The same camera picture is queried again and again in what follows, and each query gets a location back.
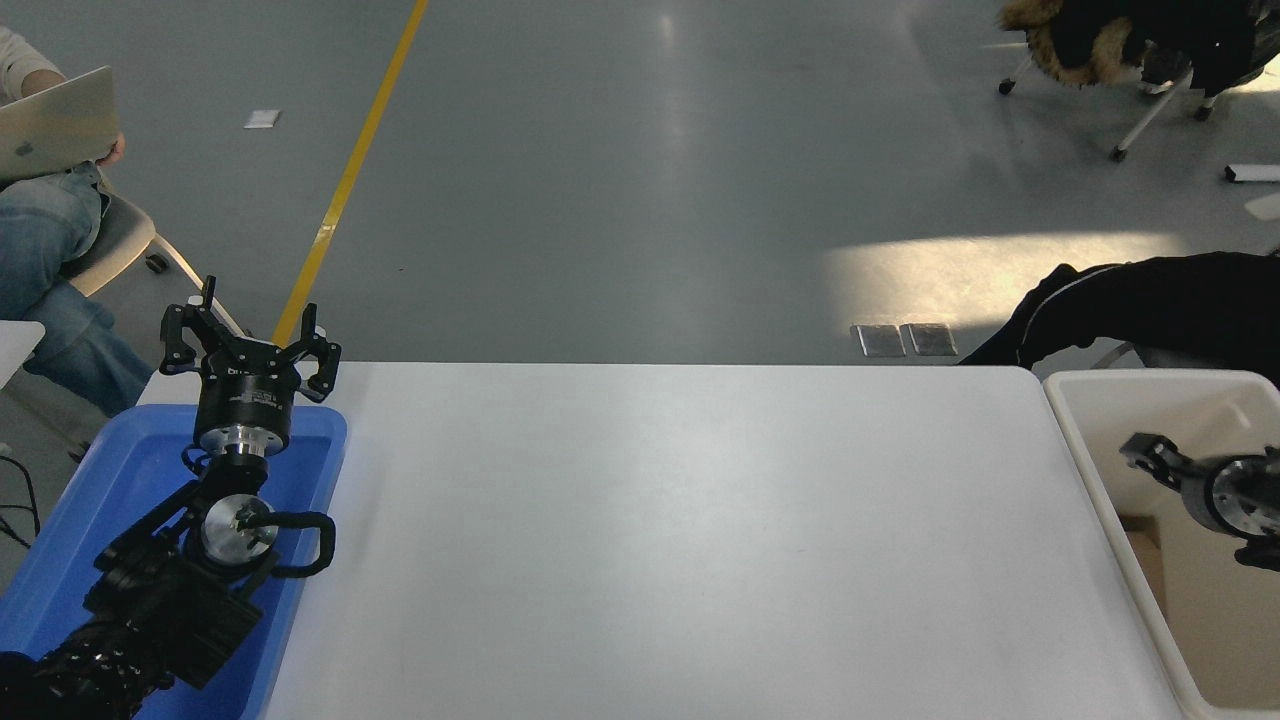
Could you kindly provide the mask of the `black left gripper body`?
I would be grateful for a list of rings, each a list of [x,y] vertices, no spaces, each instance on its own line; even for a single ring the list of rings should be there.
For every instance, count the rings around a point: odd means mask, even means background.
[[[195,434],[230,427],[252,427],[274,436],[291,433],[300,374],[265,341],[237,340],[210,350],[200,364],[201,391]]]

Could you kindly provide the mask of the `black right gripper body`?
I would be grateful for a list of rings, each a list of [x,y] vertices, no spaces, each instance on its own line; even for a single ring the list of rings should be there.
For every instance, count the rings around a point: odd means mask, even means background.
[[[1234,457],[1190,460],[1181,478],[1181,501],[1202,527],[1234,529],[1231,473]]]

